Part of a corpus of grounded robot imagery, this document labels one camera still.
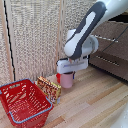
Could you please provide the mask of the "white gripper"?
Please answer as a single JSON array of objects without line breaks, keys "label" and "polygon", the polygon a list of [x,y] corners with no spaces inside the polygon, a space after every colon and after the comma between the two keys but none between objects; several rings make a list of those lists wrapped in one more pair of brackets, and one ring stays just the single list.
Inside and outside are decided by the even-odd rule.
[{"label": "white gripper", "polygon": [[87,58],[79,58],[76,60],[70,60],[69,58],[63,58],[57,61],[57,72],[59,74],[73,72],[73,79],[75,79],[76,71],[86,69],[88,67]]}]

